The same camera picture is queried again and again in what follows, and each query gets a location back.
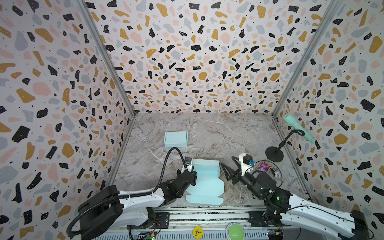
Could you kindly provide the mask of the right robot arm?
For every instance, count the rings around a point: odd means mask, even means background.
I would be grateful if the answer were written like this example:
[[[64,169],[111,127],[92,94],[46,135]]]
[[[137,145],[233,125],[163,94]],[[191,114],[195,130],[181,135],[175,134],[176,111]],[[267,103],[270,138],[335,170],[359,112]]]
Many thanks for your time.
[[[265,223],[295,226],[334,240],[372,240],[375,237],[362,212],[332,210],[282,189],[268,171],[261,168],[265,161],[255,162],[249,154],[243,153],[232,160],[237,169],[221,165],[226,180],[233,185],[241,183],[253,198],[264,202]]]

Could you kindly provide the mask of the mint paper box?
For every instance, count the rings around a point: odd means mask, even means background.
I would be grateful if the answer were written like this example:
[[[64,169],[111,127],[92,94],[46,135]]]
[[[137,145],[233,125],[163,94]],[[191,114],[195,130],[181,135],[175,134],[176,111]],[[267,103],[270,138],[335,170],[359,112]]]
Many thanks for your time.
[[[165,132],[165,148],[185,148],[188,146],[188,132]]]

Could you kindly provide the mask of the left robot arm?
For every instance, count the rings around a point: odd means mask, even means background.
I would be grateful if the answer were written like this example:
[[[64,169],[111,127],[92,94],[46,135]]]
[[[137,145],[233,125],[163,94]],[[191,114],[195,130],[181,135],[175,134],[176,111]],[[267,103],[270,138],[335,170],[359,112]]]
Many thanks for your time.
[[[174,203],[196,181],[196,171],[178,170],[176,179],[161,183],[156,191],[125,192],[118,191],[116,186],[105,188],[78,208],[81,239],[92,240],[111,227],[150,227],[156,217],[154,209]]]

